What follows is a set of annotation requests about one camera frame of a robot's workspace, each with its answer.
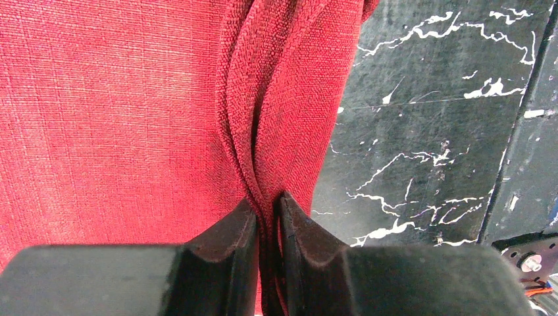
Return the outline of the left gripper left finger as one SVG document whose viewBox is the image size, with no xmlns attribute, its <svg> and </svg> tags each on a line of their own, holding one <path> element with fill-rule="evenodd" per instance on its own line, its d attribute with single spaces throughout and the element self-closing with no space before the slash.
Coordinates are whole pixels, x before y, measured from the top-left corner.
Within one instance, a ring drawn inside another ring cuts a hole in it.
<svg viewBox="0 0 558 316">
<path fill-rule="evenodd" d="M 257 220 L 242 201 L 185 244 L 34 246 L 1 273 L 2 315 L 253 315 Z"/>
</svg>

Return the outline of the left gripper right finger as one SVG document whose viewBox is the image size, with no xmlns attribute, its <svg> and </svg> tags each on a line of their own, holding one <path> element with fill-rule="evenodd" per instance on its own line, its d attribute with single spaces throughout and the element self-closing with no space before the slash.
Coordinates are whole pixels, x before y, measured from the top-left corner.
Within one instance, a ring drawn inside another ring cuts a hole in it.
<svg viewBox="0 0 558 316">
<path fill-rule="evenodd" d="M 284 193 L 280 212 L 288 315 L 533 315 L 492 248 L 351 247 Z"/>
</svg>

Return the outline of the red cloth napkin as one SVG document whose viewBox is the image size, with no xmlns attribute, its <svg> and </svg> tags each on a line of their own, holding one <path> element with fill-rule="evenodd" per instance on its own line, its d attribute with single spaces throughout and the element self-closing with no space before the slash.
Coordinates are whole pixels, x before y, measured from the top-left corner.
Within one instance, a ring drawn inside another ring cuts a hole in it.
<svg viewBox="0 0 558 316">
<path fill-rule="evenodd" d="M 1 267 L 43 244 L 175 244 L 242 199 L 258 312 L 273 204 L 313 192 L 376 1 L 2 1 Z"/>
</svg>

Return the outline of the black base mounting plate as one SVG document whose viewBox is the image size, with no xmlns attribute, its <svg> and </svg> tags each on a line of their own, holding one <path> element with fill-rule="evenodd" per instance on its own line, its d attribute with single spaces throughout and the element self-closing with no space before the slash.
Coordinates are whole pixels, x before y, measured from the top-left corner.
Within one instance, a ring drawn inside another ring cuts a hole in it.
<svg viewBox="0 0 558 316">
<path fill-rule="evenodd" d="M 495 241 L 492 246 L 517 270 L 535 314 L 556 315 L 557 233 L 533 232 Z"/>
</svg>

